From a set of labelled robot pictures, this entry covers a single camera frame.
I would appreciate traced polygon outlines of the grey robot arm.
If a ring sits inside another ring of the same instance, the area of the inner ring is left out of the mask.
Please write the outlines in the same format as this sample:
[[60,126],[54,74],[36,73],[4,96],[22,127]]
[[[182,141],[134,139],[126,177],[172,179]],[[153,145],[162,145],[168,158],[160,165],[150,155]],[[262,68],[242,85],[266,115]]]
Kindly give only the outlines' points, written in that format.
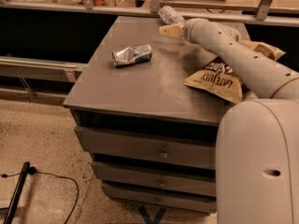
[[233,106],[218,129],[218,224],[299,224],[297,72],[240,44],[217,22],[191,19],[160,32],[221,57],[256,96]]

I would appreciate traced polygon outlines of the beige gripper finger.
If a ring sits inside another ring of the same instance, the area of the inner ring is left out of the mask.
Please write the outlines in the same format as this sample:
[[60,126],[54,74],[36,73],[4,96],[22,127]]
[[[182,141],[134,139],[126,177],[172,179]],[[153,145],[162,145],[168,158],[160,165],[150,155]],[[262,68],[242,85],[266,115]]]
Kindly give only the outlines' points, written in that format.
[[175,38],[183,37],[183,26],[180,24],[165,25],[159,28],[161,35],[171,36]]

